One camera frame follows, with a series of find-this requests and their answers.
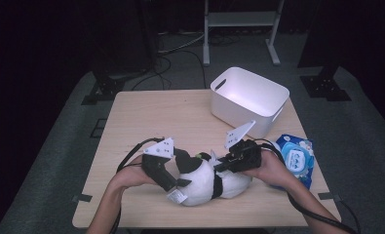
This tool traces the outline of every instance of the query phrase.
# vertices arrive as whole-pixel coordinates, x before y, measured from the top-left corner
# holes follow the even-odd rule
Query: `human hand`
[[[110,180],[110,183],[124,188],[140,186],[142,184],[156,184],[156,182],[144,172],[141,167],[141,162],[142,155],[139,155],[117,173]]]
[[[261,150],[260,157],[261,167],[244,171],[242,174],[256,177],[270,185],[284,188],[287,188],[296,180],[295,176],[272,151]]]

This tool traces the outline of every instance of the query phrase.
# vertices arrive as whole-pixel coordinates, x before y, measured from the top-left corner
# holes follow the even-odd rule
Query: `plastic bin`
[[[268,134],[289,98],[284,86],[240,67],[220,74],[211,90],[212,114],[235,128],[255,120],[248,132],[253,138]]]

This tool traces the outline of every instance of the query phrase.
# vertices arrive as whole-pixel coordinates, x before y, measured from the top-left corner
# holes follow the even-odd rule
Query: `blue package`
[[[309,139],[281,135],[277,139],[287,168],[310,189],[314,170],[313,142]]]

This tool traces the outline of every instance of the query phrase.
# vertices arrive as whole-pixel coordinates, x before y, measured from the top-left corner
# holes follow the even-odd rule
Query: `table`
[[[205,0],[204,17],[204,50],[203,64],[210,65],[210,27],[220,26],[272,26],[271,36],[265,40],[268,52],[274,65],[280,65],[280,59],[274,47],[278,24],[280,23],[285,0],[280,0],[275,12],[232,12],[210,13],[209,0]]]
[[[79,201],[73,224],[88,227],[100,198],[119,163],[134,146],[151,137],[173,137],[174,146],[191,155],[214,150],[224,155],[226,132],[234,129],[211,114],[211,90],[143,91],[119,93],[113,103],[95,159],[82,194],[90,202]],[[267,135],[306,137],[290,99]],[[174,159],[167,170],[178,176]],[[313,172],[312,193],[328,192],[318,163]],[[306,226],[289,203],[287,194],[255,179],[247,191],[233,199],[214,199],[197,207],[183,207],[166,198],[159,186],[142,185],[125,191],[120,226],[128,228],[215,228]],[[340,218],[332,200],[323,205]]]

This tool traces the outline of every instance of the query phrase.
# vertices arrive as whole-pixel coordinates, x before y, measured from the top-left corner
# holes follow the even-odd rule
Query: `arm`
[[[283,165],[277,156],[268,150],[261,152],[261,167],[243,172],[264,182],[283,187],[303,208],[315,214],[337,220],[311,192]],[[312,217],[304,216],[313,233],[346,233]]]
[[[141,163],[141,156],[131,162],[131,164],[139,163]],[[123,192],[130,187],[145,183],[156,184],[140,166],[128,166],[112,177],[101,197],[87,233],[109,233],[119,213]]]

